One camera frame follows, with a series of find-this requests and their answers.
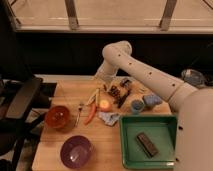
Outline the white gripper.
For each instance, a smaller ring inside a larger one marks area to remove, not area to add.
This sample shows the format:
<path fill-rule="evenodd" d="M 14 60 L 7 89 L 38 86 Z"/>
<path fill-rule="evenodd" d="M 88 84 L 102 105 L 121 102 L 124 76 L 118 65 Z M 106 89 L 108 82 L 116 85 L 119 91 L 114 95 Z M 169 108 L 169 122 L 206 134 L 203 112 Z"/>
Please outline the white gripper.
<path fill-rule="evenodd" d="M 105 76 L 105 75 L 95 75 L 94 78 L 96 80 L 102 82 L 105 85 L 106 89 L 110 88 L 112 79 L 109 78 L 108 76 Z"/>

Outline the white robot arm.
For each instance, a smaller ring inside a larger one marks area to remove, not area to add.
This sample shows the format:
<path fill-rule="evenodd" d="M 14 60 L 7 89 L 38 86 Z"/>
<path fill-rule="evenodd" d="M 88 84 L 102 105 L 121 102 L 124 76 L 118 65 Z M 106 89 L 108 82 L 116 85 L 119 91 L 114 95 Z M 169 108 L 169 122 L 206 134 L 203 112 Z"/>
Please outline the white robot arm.
<path fill-rule="evenodd" d="M 213 88 L 198 89 L 131 56 L 128 41 L 106 45 L 95 77 L 108 85 L 122 69 L 178 112 L 174 171 L 213 171 Z"/>

